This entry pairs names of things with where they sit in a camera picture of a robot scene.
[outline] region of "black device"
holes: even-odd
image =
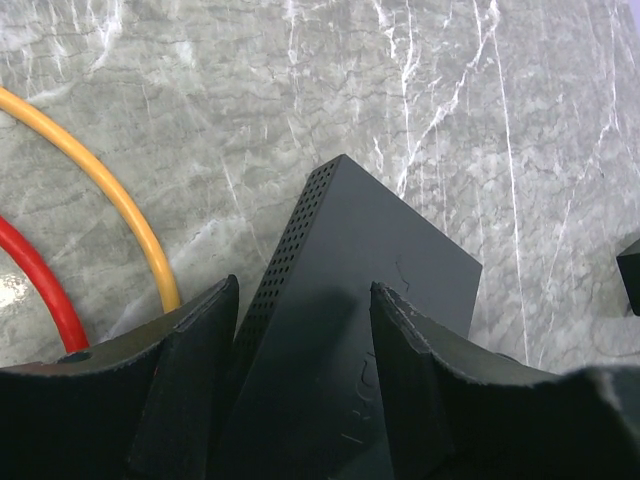
[[[634,315],[640,316],[640,240],[616,257]]]
[[[466,337],[481,269],[346,155],[314,170],[236,337],[211,478],[392,479],[371,282]]]

